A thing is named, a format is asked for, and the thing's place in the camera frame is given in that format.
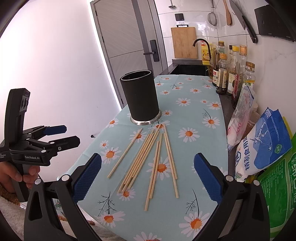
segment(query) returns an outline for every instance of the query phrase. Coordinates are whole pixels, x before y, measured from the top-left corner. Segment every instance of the tablecloth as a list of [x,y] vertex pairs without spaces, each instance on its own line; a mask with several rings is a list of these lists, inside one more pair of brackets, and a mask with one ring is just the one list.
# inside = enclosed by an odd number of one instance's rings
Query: tablecloth
[[[93,153],[99,153],[102,168],[85,199],[78,203],[90,216],[127,241],[192,240],[217,205],[193,167],[195,154],[201,152],[210,164],[227,174],[227,140],[221,103],[206,76],[160,75],[155,78],[155,87],[162,116],[152,125],[141,126],[143,131],[110,179],[107,175],[141,128],[131,123],[128,106],[110,120],[67,173],[84,165]],[[163,139],[155,190],[145,212],[156,144],[131,189],[124,193],[117,190],[147,134],[162,123],[167,127],[175,160],[179,198],[175,197]]]

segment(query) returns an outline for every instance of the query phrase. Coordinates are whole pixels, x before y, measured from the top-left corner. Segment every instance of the cutting board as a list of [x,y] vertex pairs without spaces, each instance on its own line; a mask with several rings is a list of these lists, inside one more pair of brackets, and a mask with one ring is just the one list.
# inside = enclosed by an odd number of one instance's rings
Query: cutting board
[[175,58],[197,58],[195,27],[171,28]]

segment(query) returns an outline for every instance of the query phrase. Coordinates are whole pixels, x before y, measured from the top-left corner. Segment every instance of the black countertop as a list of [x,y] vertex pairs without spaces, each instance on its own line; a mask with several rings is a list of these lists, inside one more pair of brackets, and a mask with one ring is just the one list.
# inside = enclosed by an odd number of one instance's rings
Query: black countertop
[[[179,64],[202,65],[202,61],[196,59],[173,59],[172,61],[173,63],[161,72],[160,75],[171,74]],[[226,95],[219,95],[219,97],[224,115],[225,129],[227,131],[228,123],[230,122],[234,109],[232,108],[230,99]],[[235,152],[236,146],[228,153],[228,174],[233,177],[235,169]]]

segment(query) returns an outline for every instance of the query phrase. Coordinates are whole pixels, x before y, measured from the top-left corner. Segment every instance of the faucet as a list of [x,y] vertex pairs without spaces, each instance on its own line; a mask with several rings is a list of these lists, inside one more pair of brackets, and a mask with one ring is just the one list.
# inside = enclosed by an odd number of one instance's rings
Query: faucet
[[200,41],[200,40],[206,42],[206,44],[207,44],[207,48],[208,48],[208,50],[209,50],[209,57],[210,57],[210,60],[211,60],[211,49],[210,49],[210,45],[209,45],[209,43],[207,42],[207,40],[205,40],[205,39],[197,39],[197,40],[194,41],[194,43],[193,43],[192,46],[195,47],[196,42],[197,42],[197,41]]

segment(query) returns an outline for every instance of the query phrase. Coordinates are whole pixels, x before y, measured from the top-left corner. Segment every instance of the door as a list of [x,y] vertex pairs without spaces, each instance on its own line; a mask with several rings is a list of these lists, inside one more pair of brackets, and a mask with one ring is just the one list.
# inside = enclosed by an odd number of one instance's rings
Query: door
[[108,70],[124,107],[120,83],[126,73],[149,69],[154,76],[167,68],[164,43],[154,0],[91,2]]

